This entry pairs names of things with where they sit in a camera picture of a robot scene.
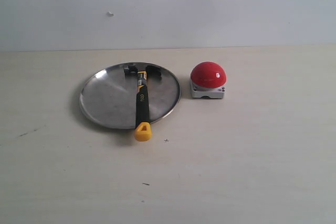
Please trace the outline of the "red dome push button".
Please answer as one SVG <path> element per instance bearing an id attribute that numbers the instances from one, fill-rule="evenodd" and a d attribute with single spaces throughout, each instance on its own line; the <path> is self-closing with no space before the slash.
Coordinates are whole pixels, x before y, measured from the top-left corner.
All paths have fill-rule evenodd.
<path id="1" fill-rule="evenodd" d="M 223 99 L 226 73 L 223 67 L 211 61 L 196 65 L 190 74 L 192 98 Z"/>

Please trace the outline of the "yellow black claw hammer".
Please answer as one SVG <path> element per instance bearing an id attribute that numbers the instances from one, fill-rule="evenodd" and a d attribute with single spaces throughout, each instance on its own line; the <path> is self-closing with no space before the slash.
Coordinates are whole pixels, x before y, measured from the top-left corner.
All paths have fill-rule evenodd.
<path id="1" fill-rule="evenodd" d="M 161 79 L 161 68 L 147 63 L 130 63 L 123 69 L 125 75 L 135 74 L 137 77 L 134 137 L 139 142 L 145 142 L 152 137 L 147 79 L 148 75 Z"/>

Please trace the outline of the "round steel plate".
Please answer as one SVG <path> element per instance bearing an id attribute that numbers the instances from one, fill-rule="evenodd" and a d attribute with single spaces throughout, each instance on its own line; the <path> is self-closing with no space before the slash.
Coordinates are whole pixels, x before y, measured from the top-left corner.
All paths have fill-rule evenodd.
<path id="1" fill-rule="evenodd" d="M 109 129 L 134 129 L 141 70 L 146 71 L 149 122 L 169 115 L 181 97 L 178 78 L 153 63 L 125 62 L 100 70 L 85 83 L 79 95 L 79 106 L 85 117 Z"/>

